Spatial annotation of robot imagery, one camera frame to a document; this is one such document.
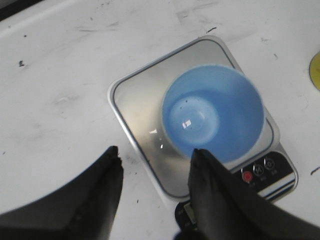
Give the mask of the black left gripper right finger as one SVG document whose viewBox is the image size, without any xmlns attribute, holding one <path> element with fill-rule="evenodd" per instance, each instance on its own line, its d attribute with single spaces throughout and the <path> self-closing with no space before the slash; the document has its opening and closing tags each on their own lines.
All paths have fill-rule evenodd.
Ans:
<svg viewBox="0 0 320 240">
<path fill-rule="evenodd" d="M 193 151 L 189 193 L 209 240 L 318 240 L 319 227 L 282 210 L 231 174 L 209 151 Z"/>
</svg>

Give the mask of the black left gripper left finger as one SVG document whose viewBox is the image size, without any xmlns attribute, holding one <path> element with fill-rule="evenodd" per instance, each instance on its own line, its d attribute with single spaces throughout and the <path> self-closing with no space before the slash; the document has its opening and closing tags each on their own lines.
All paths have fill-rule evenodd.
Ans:
<svg viewBox="0 0 320 240">
<path fill-rule="evenodd" d="M 118 148 L 54 192 L 0 216 L 2 240 L 108 240 L 124 179 Z"/>
</svg>

